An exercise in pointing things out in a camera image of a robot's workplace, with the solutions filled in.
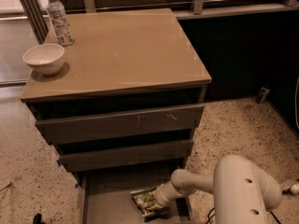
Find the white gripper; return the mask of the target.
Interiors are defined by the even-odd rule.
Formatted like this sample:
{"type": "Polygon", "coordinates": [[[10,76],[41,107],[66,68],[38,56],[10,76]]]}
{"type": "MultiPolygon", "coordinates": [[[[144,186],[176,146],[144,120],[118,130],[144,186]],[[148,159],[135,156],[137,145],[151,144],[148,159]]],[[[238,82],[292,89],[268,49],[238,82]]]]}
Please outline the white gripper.
{"type": "Polygon", "coordinates": [[[175,199],[182,198],[183,194],[179,192],[173,184],[168,181],[158,186],[155,192],[150,192],[145,200],[146,210],[158,210],[162,206],[169,206],[175,199]]]}

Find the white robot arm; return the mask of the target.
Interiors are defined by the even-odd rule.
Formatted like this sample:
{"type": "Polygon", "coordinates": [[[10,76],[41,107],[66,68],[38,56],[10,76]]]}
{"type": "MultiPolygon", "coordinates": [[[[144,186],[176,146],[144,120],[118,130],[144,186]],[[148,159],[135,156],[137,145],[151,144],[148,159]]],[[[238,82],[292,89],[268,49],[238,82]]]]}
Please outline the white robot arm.
{"type": "Polygon", "coordinates": [[[177,169],[143,206],[158,211],[197,190],[213,195],[216,224],[268,224],[266,213],[282,200],[281,187],[273,176],[243,157],[228,155],[218,161],[212,175],[177,169]]]}

